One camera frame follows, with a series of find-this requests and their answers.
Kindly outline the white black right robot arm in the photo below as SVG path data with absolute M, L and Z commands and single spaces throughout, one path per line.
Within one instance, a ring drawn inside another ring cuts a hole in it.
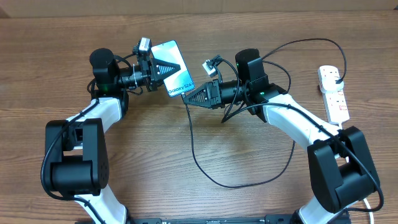
M 288 223 L 348 223 L 340 216 L 348 211 L 362 212 L 355 203 L 372 193 L 379 196 L 372 213 L 384 205 L 384 195 L 364 134 L 356 127 L 341 129 L 326 123 L 301 107 L 280 86 L 270 83 L 264 71 L 264 58 L 258 49 L 245 49 L 235 56 L 236 80 L 213 80 L 203 84 L 183 102 L 186 105 L 217 109 L 242 102 L 223 121 L 248 110 L 269 123 L 306 150 L 313 198 L 285 218 Z

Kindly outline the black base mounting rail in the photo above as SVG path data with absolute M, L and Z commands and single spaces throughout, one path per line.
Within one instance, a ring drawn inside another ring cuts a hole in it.
M 127 223 L 134 224 L 290 224 L 302 223 L 292 215 L 266 215 L 264 217 L 239 218 L 188 218 L 188 219 L 161 219 L 161 218 L 133 218 Z

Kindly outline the white charger plug adapter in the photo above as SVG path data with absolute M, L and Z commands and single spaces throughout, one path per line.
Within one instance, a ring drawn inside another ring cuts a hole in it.
M 333 93 L 344 88 L 344 81 L 338 77 L 323 77 L 320 78 L 320 91 L 322 93 Z

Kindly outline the white power strip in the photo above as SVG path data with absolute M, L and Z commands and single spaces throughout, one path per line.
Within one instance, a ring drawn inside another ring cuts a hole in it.
M 317 73 L 319 86 L 321 76 L 340 78 L 338 69 L 331 65 L 323 65 L 319 67 Z M 333 93 L 322 93 L 322 97 L 326 110 L 326 116 L 330 124 L 341 126 L 344 122 L 349 120 L 349 112 L 343 89 Z

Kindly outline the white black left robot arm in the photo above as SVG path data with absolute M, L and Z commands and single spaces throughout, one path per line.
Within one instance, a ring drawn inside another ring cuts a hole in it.
M 93 223 L 132 223 L 129 210 L 114 195 L 109 181 L 109 161 L 104 134 L 124 118 L 129 93 L 145 86 L 155 91 L 165 85 L 170 96 L 193 82 L 177 47 L 138 47 L 137 64 L 110 49 L 90 55 L 94 79 L 88 84 L 90 105 L 64 120 L 45 127 L 45 155 L 40 181 L 45 193 L 81 205 Z

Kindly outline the blue Galaxy smartphone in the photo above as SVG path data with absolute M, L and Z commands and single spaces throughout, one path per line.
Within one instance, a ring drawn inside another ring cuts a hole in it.
M 170 97 L 181 95 L 195 88 L 192 76 L 175 40 L 151 48 L 156 78 L 165 85 Z

